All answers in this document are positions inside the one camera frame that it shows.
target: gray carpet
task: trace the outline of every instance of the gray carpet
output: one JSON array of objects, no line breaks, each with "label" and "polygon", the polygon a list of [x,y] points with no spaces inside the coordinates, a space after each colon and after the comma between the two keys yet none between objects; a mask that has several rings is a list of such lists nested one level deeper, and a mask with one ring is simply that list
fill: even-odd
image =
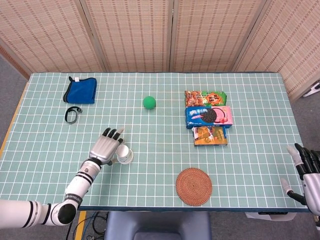
[{"label": "gray carpet", "polygon": [[[24,90],[26,80],[0,57],[0,143],[3,142],[12,116]],[[304,146],[320,150],[320,93],[292,104],[294,116]],[[97,220],[98,231],[103,231],[105,223]],[[72,239],[73,229],[68,239]],[[292,221],[272,222],[248,219],[241,212],[213,212],[211,214],[213,240],[316,240],[320,239],[313,216],[299,213]],[[38,225],[29,229],[2,229],[0,240],[62,240],[66,238],[68,226],[53,227]],[[94,235],[89,226],[86,235]]]}]

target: robotic arm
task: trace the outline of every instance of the robotic arm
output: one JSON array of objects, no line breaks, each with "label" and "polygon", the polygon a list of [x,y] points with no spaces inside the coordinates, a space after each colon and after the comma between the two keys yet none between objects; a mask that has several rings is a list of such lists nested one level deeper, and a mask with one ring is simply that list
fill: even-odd
[{"label": "robotic arm", "polygon": [[304,196],[295,193],[288,182],[281,178],[284,192],[302,205],[308,206],[316,216],[320,216],[320,155],[316,151],[294,144],[295,148],[287,147],[295,168],[301,179]]},{"label": "robotic arm", "polygon": [[64,192],[61,203],[42,205],[38,201],[0,199],[0,229],[29,228],[37,224],[64,226],[71,223],[83,197],[100,172],[102,165],[112,165],[112,158],[123,142],[117,131],[107,128],[94,144],[75,177]]}]

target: black cable tie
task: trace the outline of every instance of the black cable tie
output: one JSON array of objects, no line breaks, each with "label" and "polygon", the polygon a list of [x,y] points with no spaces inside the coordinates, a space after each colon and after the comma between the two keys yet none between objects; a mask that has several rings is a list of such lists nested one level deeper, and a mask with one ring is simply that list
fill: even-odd
[{"label": "black cable tie", "polygon": [[[75,119],[73,121],[68,121],[68,113],[70,112],[75,112]],[[72,106],[72,107],[69,107],[67,109],[67,111],[65,112],[65,115],[64,115],[64,120],[68,123],[68,124],[74,124],[77,119],[78,119],[78,113],[82,113],[82,109],[78,106]]]}]

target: wall panel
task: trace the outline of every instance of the wall panel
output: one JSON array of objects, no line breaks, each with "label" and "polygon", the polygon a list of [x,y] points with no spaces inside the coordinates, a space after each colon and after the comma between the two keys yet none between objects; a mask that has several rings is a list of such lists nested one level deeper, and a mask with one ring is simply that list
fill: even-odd
[{"label": "wall panel", "polygon": [[176,0],[170,70],[230,71],[264,4],[265,0]]},{"label": "wall panel", "polygon": [[85,0],[111,72],[168,72],[172,1]]},{"label": "wall panel", "polygon": [[0,38],[32,72],[101,72],[71,0],[0,1]]},{"label": "wall panel", "polygon": [[279,72],[298,98],[320,78],[319,13],[319,0],[273,0],[234,70]]}]

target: oreo box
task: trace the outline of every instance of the oreo box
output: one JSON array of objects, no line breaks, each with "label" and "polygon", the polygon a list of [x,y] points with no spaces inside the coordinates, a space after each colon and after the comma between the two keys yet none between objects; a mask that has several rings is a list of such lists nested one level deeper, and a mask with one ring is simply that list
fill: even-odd
[{"label": "oreo box", "polygon": [[233,124],[229,106],[190,106],[184,112],[187,129],[202,126],[230,128]]}]

